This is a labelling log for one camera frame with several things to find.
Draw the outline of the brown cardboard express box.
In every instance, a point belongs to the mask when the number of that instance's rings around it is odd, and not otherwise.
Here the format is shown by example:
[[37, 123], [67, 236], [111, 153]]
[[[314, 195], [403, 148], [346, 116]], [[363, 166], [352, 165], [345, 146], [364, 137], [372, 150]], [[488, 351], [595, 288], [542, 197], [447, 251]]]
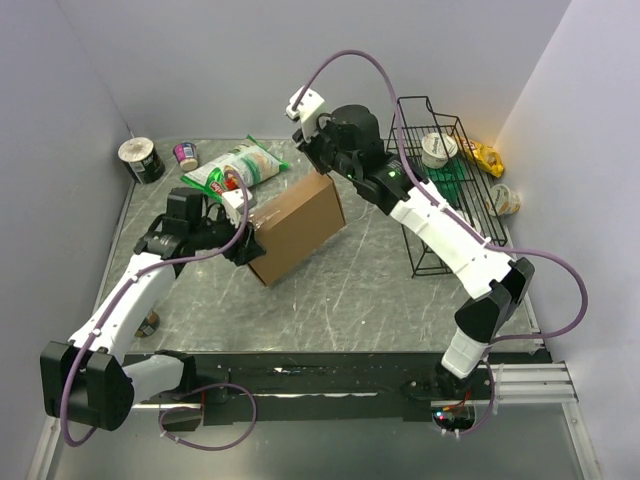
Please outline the brown cardboard express box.
[[255, 239], [265, 254], [249, 269], [274, 284], [346, 225], [333, 179], [311, 172], [251, 214]]

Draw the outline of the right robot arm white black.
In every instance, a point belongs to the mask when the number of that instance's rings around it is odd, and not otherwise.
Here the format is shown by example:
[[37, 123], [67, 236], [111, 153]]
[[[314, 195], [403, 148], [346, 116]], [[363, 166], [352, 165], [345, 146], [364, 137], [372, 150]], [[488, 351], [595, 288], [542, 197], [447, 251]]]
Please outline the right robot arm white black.
[[287, 107], [286, 115], [300, 124], [292, 138], [319, 173], [335, 172], [349, 180], [361, 198], [416, 234], [461, 281], [469, 298], [455, 312], [455, 334], [436, 367], [439, 391], [461, 397], [521, 303], [533, 265], [493, 250], [427, 176], [387, 151], [377, 118], [366, 107], [327, 112], [303, 103]]

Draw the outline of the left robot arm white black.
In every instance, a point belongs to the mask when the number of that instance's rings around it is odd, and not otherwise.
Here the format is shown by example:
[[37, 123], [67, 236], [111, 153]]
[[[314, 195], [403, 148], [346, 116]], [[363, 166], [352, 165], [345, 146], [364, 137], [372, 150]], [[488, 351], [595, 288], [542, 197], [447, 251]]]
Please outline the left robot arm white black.
[[163, 392], [177, 402], [196, 394], [190, 354], [160, 350], [131, 365], [124, 359], [135, 333], [187, 264], [221, 255], [243, 266], [264, 255], [249, 220], [254, 204], [250, 191], [228, 191], [211, 217], [202, 192], [177, 187], [169, 193], [165, 212], [136, 242], [125, 272], [91, 318], [67, 341], [43, 349], [47, 415], [113, 431], [139, 402]]

